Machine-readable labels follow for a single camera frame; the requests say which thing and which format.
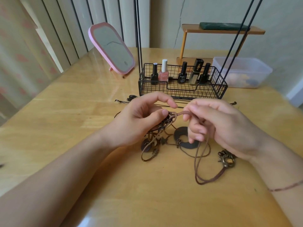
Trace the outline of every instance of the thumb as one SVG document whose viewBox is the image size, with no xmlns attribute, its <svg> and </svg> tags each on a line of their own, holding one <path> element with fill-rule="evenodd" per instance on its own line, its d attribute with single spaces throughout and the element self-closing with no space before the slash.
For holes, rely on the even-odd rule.
<svg viewBox="0 0 303 227">
<path fill-rule="evenodd" d="M 166 109 L 159 109 L 157 111 L 154 111 L 149 116 L 143 119 L 144 126 L 148 129 L 153 128 L 154 126 L 162 122 L 162 120 L 165 119 L 168 114 L 169 111 Z"/>
<path fill-rule="evenodd" d="M 218 111 L 210 106 L 192 104 L 189 106 L 189 110 L 199 118 L 210 121 L 215 126 L 226 122 L 228 116 L 226 113 Z"/>
</svg>

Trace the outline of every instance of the wooden stand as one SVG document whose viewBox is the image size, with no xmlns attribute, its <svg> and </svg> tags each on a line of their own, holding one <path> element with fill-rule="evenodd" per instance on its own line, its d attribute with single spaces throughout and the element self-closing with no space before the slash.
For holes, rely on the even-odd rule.
<svg viewBox="0 0 303 227">
<path fill-rule="evenodd" d="M 183 29 L 184 33 L 183 33 L 183 40 L 182 40 L 180 57 L 177 57 L 177 60 L 176 60 L 177 65 L 182 65 L 183 61 L 186 61 L 187 65 L 194 65 L 194 62 L 195 62 L 196 58 L 202 58 L 204 60 L 204 63 L 206 63 L 206 62 L 212 63 L 213 57 L 208 57 L 208 58 L 205 58 L 205 57 L 183 57 L 187 33 L 237 34 L 237 31 L 204 30 L 204 29 L 201 29 L 198 24 L 183 24 L 182 29 Z M 260 29 L 256 26 L 251 26 L 250 30 L 247 32 L 247 35 L 248 34 L 263 35 L 263 34 L 265 34 L 265 30 Z M 245 42 L 245 39 L 246 39 L 247 35 L 245 36 L 245 38 L 244 38 L 244 40 L 243 40 L 243 42 L 240 46 L 240 50 L 242 48 L 242 45 Z"/>
</svg>

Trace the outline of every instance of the nail polish bottle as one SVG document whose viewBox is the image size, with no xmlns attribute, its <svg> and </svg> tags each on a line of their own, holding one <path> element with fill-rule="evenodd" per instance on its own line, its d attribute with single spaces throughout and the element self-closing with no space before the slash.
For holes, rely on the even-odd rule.
<svg viewBox="0 0 303 227">
<path fill-rule="evenodd" d="M 152 85 L 156 85 L 158 82 L 159 74 L 157 73 L 157 66 L 158 66 L 158 64 L 154 63 L 153 67 L 152 67 L 152 74 L 151 74 L 151 84 Z"/>
<path fill-rule="evenodd" d="M 204 67 L 203 74 L 200 76 L 199 84 L 205 84 L 208 81 L 208 77 L 209 77 L 208 71 L 209 71 L 209 68 L 210 68 L 210 63 L 206 63 L 205 67 Z"/>
<path fill-rule="evenodd" d="M 186 77 L 187 77 L 186 68 L 187 68 L 187 62 L 184 61 L 182 64 L 181 72 L 179 73 L 179 76 L 178 76 L 178 83 L 180 83 L 180 84 L 185 83 L 185 81 L 186 81 Z"/>
<path fill-rule="evenodd" d="M 194 66 L 192 68 L 192 72 L 190 74 L 189 80 L 188 80 L 188 84 L 190 85 L 195 85 L 196 81 L 200 75 L 202 66 L 203 66 L 204 61 L 202 59 L 196 59 Z"/>
<path fill-rule="evenodd" d="M 168 81 L 169 71 L 167 70 L 167 59 L 162 60 L 162 70 L 159 72 L 159 81 Z"/>
</svg>

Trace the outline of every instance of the forearm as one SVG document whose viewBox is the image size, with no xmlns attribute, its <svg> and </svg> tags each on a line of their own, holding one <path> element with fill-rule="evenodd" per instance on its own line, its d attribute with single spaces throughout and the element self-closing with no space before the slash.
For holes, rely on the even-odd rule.
<svg viewBox="0 0 303 227">
<path fill-rule="evenodd" d="M 303 180 L 303 159 L 273 138 L 269 138 L 252 160 L 269 189 L 286 188 Z M 303 185 L 272 192 L 293 226 L 303 223 Z"/>
<path fill-rule="evenodd" d="M 0 198 L 1 226 L 59 226 L 112 151 L 94 133 Z"/>
</svg>

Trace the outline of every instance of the wall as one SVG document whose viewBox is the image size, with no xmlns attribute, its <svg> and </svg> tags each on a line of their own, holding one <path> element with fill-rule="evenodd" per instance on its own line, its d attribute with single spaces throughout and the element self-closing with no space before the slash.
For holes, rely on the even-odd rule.
<svg viewBox="0 0 303 227">
<path fill-rule="evenodd" d="M 151 47 L 180 49 L 181 24 L 240 23 L 251 0 L 151 0 Z M 240 57 L 256 57 L 274 71 L 267 82 L 283 95 L 303 78 L 303 0 L 263 0 L 253 25 L 265 35 L 249 35 Z M 248 15 L 248 24 L 252 13 Z M 235 35 L 187 34 L 185 49 L 229 50 Z"/>
</svg>

